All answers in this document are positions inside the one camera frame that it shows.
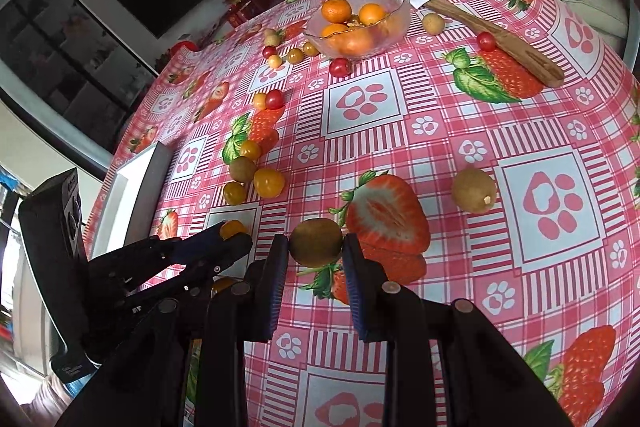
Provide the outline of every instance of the metal screw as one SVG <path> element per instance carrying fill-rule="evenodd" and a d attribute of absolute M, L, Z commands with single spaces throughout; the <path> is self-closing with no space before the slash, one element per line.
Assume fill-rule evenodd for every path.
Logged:
<path fill-rule="evenodd" d="M 473 303 L 466 299 L 458 299 L 454 306 L 461 313 L 471 313 L 474 310 Z"/>
<path fill-rule="evenodd" d="M 178 306 L 178 303 L 173 299 L 165 299 L 158 304 L 160 313 L 172 313 Z"/>
<path fill-rule="evenodd" d="M 400 293 L 402 286 L 394 281 L 385 281 L 382 283 L 382 291 L 385 293 Z"/>
<path fill-rule="evenodd" d="M 240 281 L 231 286 L 231 293 L 233 295 L 244 295 L 251 289 L 251 285 L 248 282 Z"/>

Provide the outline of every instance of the fruit bowl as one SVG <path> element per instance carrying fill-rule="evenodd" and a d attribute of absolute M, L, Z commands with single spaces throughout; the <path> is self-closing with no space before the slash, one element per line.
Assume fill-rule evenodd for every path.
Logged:
<path fill-rule="evenodd" d="M 402 39 L 411 22 L 409 0 L 346 0 L 353 13 L 362 6 L 376 3 L 385 9 L 387 16 L 371 26 L 352 28 L 347 31 L 321 37 L 328 22 L 318 10 L 306 23 L 304 34 L 309 41 L 329 58 L 345 57 L 361 60 L 378 55 Z"/>

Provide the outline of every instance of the pink checkered tablecloth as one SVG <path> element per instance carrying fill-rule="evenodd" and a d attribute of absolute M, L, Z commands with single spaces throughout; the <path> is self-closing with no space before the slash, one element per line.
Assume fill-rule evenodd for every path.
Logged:
<path fill-rule="evenodd" d="M 454 66 L 444 55 L 464 48 L 476 56 L 476 38 L 453 21 L 441 35 L 428 35 L 420 23 L 427 9 L 413 10 L 397 46 L 357 63 L 347 78 L 330 76 L 329 60 L 321 56 L 271 70 L 260 54 L 262 38 L 252 34 L 295 27 L 323 1 L 279 4 L 222 44 L 172 59 L 114 156 L 89 219 L 87 244 L 115 169 L 134 155 L 131 141 L 141 137 L 143 145 L 160 140 L 175 150 L 154 231 L 170 209 L 181 237 L 222 219 L 241 219 L 251 227 L 256 259 L 266 256 L 275 233 L 290 233 L 303 219 L 335 217 L 328 209 L 344 203 L 340 193 L 352 190 L 363 172 L 389 169 L 413 187 L 430 222 L 427 272 L 409 285 L 420 297 L 471 299 L 519 353 L 540 357 L 549 374 L 566 361 L 580 334 L 607 331 L 612 353 L 595 377 L 604 399 L 588 420 L 575 421 L 593 425 L 640 351 L 640 265 L 633 255 L 640 246 L 634 194 L 640 122 L 632 74 L 558 0 L 455 0 L 563 69 L 564 87 L 517 103 L 482 102 L 456 88 Z M 295 35 L 280 54 L 304 40 Z M 187 81 L 169 82 L 185 69 L 191 72 Z M 207 71 L 204 84 L 194 86 L 192 80 Z M 194 122 L 223 81 L 229 91 L 222 106 Z M 232 122 L 246 113 L 251 118 L 254 93 L 273 88 L 289 101 L 276 124 L 280 141 L 260 161 L 286 174 L 286 188 L 273 200 L 261 200 L 251 188 L 246 203 L 227 206 L 222 187 L 230 178 L 221 155 Z M 371 100 L 373 92 L 385 96 Z M 345 100 L 353 109 L 348 116 Z M 369 107 L 361 112 L 364 103 Z M 454 174 L 469 165 L 498 185 L 497 204 L 482 216 L 463 213 L 450 197 Z M 246 344 L 250 424 L 380 425 L 385 346 L 359 342 L 348 306 L 302 289 L 314 276 L 297 277 L 299 270 L 290 261 L 273 341 Z M 575 412 L 570 398 L 565 392 L 561 404 Z"/>

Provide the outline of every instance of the wooden spatula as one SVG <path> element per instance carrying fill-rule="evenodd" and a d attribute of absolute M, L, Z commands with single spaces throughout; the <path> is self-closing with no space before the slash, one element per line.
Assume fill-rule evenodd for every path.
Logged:
<path fill-rule="evenodd" d="M 480 17 L 471 15 L 471 13 L 461 10 L 447 0 L 430 0 L 423 6 L 451 17 L 453 20 L 462 22 L 471 28 L 475 34 L 481 32 L 491 33 L 500 49 L 527 68 L 545 86 L 560 87 L 564 84 L 564 73 L 562 73 L 560 66 L 510 31 Z"/>

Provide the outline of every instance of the wooden fork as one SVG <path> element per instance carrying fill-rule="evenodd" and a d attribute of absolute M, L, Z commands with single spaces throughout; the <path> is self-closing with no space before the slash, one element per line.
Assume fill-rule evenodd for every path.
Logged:
<path fill-rule="evenodd" d="M 564 73 L 562 73 L 560 66 L 510 31 L 471 15 L 447 0 L 430 0 L 423 6 L 462 22 L 471 28 L 476 35 L 481 32 L 491 33 L 500 49 L 515 58 L 545 86 L 560 87 L 564 84 Z"/>

